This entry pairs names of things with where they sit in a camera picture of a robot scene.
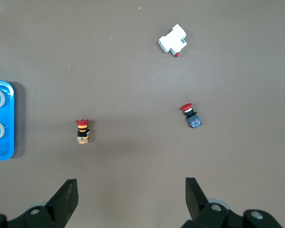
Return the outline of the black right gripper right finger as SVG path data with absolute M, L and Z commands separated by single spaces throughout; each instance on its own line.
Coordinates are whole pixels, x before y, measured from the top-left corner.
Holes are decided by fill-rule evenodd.
M 268 212 L 248 209 L 242 216 L 218 202 L 209 202 L 195 178 L 186 178 L 186 205 L 191 220 L 184 228 L 280 228 Z

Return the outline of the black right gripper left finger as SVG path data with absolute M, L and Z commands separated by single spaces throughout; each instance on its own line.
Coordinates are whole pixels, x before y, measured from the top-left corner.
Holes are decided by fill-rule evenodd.
M 0 214 L 0 228 L 64 228 L 78 205 L 76 179 L 68 179 L 44 206 L 35 206 L 7 220 Z

